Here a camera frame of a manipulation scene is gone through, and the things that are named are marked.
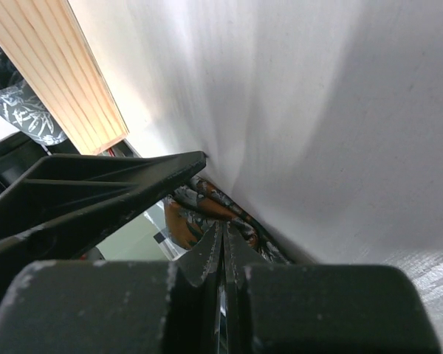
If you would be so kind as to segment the wooden grid organizer tray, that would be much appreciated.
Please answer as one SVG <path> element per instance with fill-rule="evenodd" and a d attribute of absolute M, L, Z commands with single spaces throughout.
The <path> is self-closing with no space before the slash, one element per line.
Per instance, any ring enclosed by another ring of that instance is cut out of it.
<path fill-rule="evenodd" d="M 0 47 L 84 155 L 128 128 L 67 1 L 0 1 Z"/>

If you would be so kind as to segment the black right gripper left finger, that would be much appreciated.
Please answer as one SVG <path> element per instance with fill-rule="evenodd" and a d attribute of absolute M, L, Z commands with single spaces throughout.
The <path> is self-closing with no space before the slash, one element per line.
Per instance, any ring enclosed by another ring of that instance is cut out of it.
<path fill-rule="evenodd" d="M 222 226 L 164 261 L 43 261 L 0 304 L 0 353 L 217 353 Z"/>

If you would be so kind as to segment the rolled grey leaf-pattern tie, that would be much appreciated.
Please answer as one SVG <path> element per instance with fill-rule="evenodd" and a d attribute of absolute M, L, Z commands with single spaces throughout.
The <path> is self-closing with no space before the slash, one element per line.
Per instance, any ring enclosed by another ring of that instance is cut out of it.
<path fill-rule="evenodd" d="M 40 145 L 58 145 L 68 139 L 1 47 L 0 117 Z"/>

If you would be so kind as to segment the orange grey patterned tie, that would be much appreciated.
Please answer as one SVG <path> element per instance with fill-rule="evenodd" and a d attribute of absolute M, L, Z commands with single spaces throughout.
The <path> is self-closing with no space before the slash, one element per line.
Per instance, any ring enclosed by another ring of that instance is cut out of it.
<path fill-rule="evenodd" d="M 236 227 L 249 246 L 267 261 L 292 263 L 255 218 L 199 176 L 170 192 L 163 205 L 168 236 L 185 250 L 192 249 L 216 221 L 221 221 Z"/>

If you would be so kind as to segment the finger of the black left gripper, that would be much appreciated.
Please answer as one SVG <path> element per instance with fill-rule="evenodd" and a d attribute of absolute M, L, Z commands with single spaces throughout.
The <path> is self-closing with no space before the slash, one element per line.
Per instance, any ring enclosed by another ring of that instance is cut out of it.
<path fill-rule="evenodd" d="M 0 195 L 0 269 L 79 257 L 205 166 L 201 151 L 42 158 Z"/>

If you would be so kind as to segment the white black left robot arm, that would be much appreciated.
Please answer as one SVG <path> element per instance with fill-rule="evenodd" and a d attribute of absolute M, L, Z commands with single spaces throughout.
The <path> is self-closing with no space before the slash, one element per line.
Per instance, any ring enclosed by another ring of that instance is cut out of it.
<path fill-rule="evenodd" d="M 201 151 L 113 151 L 81 155 L 69 142 L 46 151 L 22 133 L 0 141 L 0 266 L 77 258 L 206 165 Z"/>

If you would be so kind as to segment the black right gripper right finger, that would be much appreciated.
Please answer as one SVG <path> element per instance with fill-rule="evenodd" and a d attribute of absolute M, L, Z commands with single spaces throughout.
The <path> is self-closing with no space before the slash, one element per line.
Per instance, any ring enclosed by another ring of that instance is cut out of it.
<path fill-rule="evenodd" d="M 281 265 L 222 229 L 230 353 L 440 353 L 410 279 L 388 265 Z"/>

